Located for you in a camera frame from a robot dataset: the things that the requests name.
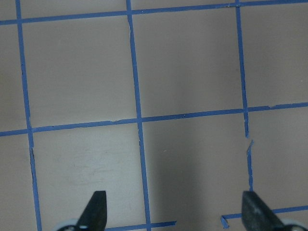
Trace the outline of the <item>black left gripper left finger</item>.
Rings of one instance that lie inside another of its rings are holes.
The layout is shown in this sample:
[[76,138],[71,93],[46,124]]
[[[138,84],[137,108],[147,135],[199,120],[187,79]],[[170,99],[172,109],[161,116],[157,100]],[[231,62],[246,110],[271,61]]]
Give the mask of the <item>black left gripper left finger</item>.
[[103,231],[106,223],[106,191],[95,191],[77,221],[77,231]]

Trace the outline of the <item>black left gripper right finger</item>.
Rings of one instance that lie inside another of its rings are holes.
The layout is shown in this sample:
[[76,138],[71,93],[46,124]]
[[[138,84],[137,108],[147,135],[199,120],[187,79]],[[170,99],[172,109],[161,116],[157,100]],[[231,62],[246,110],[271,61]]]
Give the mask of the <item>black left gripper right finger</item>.
[[247,231],[284,230],[282,221],[253,191],[243,191],[242,224]]

